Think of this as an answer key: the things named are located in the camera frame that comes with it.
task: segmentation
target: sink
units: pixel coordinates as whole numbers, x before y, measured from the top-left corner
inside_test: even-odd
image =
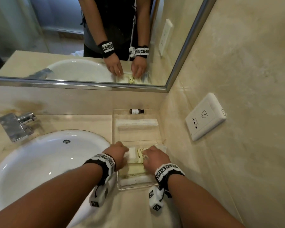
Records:
[[[40,184],[82,165],[110,146],[103,137],[84,130],[64,130],[35,138],[10,153],[0,163],[0,210]],[[113,185],[116,178],[109,183]],[[68,227],[75,226],[97,208],[89,196]]]
[[[115,82],[115,76],[105,66],[89,60],[62,60],[47,68],[54,72],[48,74],[46,79],[50,80]]]

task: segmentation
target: metallic mirror frame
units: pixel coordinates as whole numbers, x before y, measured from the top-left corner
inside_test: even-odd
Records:
[[[32,80],[32,79],[24,79],[16,77],[12,78],[0,77],[0,86],[119,90],[119,91],[167,93],[170,91],[176,77],[178,76],[180,69],[182,68],[215,2],[216,0],[203,1],[165,86],[140,85],[140,84],[129,85],[129,84],[116,84],[116,83],[104,83],[104,82],[91,83],[83,81]]]

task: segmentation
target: black pants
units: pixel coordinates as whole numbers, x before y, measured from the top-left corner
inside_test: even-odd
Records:
[[[121,49],[115,50],[116,55],[118,56],[119,60],[127,61],[130,55],[129,52],[130,48],[130,42],[126,42]],[[100,53],[97,53],[93,50],[91,50],[89,47],[84,45],[84,57],[96,57],[96,58],[102,58],[102,55]]]

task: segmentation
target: reflected faucet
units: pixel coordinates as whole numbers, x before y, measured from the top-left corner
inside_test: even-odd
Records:
[[[36,119],[37,117],[33,113],[26,113],[19,117],[14,113],[10,113],[0,117],[0,124],[10,140],[15,142],[34,133],[34,130],[27,124]]]

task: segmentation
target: glass panel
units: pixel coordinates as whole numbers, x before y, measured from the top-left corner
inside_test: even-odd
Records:
[[[202,2],[0,0],[0,77],[164,86]]]

